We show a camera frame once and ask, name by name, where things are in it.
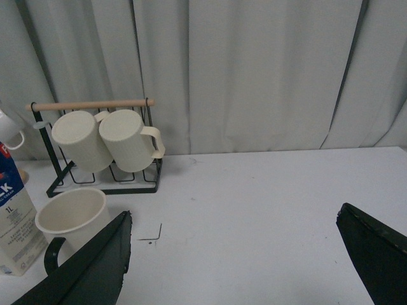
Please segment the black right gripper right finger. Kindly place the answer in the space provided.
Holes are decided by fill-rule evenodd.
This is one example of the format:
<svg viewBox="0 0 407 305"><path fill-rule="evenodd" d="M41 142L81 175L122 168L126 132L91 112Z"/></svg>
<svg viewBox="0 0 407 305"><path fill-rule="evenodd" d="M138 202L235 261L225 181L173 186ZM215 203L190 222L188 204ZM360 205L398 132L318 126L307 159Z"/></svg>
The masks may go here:
<svg viewBox="0 0 407 305"><path fill-rule="evenodd" d="M406 237L350 203L336 225L374 304L406 304Z"/></svg>

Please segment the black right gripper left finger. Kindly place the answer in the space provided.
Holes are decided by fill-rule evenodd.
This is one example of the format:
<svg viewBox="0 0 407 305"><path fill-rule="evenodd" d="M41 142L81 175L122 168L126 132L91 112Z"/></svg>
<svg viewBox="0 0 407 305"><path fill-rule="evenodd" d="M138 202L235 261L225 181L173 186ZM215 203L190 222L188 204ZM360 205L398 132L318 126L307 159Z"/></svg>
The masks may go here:
<svg viewBox="0 0 407 305"><path fill-rule="evenodd" d="M132 216L124 211L62 265L63 237L45 252L47 277L15 304L116 304L131 256Z"/></svg>

